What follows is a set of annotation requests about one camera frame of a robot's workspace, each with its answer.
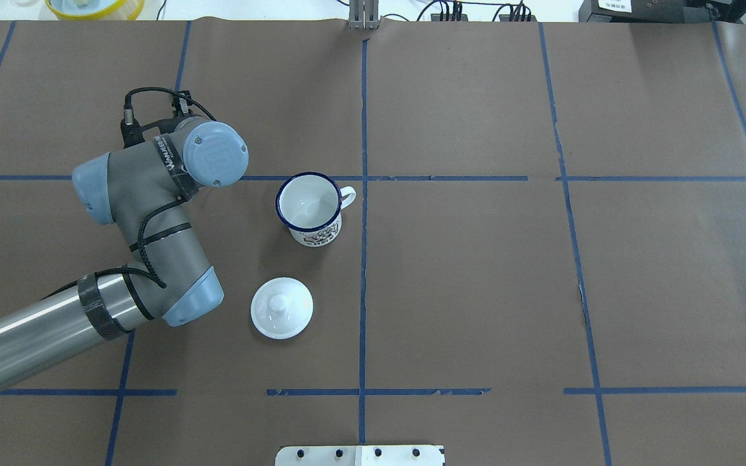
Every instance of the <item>white mug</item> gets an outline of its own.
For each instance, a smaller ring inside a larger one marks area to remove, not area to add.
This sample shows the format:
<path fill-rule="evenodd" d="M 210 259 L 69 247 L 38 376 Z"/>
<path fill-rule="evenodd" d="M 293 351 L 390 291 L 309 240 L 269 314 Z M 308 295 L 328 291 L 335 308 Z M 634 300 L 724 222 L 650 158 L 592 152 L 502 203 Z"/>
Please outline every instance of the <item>white mug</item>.
<path fill-rule="evenodd" d="M 305 247 L 323 247 L 341 231 L 341 209 L 356 198 L 356 190 L 338 185 L 319 172 L 289 178 L 275 197 L 278 217 Z"/>

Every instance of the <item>silver metal tube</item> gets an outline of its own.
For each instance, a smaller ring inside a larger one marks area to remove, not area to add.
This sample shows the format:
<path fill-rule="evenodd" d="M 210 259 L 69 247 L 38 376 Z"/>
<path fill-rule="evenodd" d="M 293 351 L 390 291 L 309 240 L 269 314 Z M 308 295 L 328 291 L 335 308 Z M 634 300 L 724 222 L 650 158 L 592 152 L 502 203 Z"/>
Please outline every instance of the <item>silver metal tube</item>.
<path fill-rule="evenodd" d="M 30 304 L 0 319 L 0 391 L 104 341 L 76 287 Z"/>

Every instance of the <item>label sticker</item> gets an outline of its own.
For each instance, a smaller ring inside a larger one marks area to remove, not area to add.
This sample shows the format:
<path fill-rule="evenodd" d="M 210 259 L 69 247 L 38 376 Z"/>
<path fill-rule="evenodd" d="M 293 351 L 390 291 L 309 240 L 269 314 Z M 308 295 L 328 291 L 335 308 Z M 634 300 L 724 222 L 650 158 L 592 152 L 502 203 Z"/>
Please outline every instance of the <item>label sticker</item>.
<path fill-rule="evenodd" d="M 631 0 L 598 0 L 598 6 L 613 12 L 631 13 Z"/>

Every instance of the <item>metal plate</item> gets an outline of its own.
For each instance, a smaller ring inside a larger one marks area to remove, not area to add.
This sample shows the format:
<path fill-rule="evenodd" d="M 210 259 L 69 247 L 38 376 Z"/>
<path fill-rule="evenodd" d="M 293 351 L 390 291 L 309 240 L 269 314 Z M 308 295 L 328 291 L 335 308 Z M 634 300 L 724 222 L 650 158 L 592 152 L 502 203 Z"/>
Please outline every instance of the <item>metal plate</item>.
<path fill-rule="evenodd" d="M 275 466 L 303 466 L 307 464 L 444 466 L 445 447 L 441 445 L 299 446 L 284 447 L 275 455 Z"/>

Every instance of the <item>blue mug rim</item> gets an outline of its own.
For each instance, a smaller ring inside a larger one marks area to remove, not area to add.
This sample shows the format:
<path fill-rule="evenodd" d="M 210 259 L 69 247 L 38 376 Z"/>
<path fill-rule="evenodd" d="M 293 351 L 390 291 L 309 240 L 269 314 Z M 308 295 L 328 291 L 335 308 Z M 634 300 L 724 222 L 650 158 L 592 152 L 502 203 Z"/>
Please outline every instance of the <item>blue mug rim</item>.
<path fill-rule="evenodd" d="M 286 218 L 284 218 L 284 215 L 281 213 L 281 193 L 284 192 L 284 188 L 287 188 L 287 185 L 289 183 L 292 183 L 294 179 L 299 177 L 305 177 L 308 175 L 314 175 L 316 177 L 322 177 L 330 184 L 332 184 L 332 188 L 335 188 L 335 195 L 338 197 L 338 204 L 335 205 L 335 212 L 330 217 L 330 220 L 326 221 L 323 225 L 319 225 L 319 227 L 314 228 L 301 228 L 296 227 L 296 225 L 293 225 L 290 223 Z M 287 225 L 288 228 L 291 228 L 296 231 L 301 231 L 302 233 L 312 233 L 313 231 L 319 231 L 327 227 L 329 224 L 335 221 L 335 219 L 338 218 L 338 214 L 341 213 L 341 189 L 338 188 L 338 185 L 331 180 L 329 176 L 326 176 L 323 173 L 320 172 L 301 172 L 299 174 L 293 175 L 290 177 L 287 181 L 284 182 L 284 184 L 281 185 L 281 188 L 278 189 L 278 194 L 275 195 L 275 212 L 278 213 L 278 218 L 281 219 L 281 222 L 285 225 Z"/>

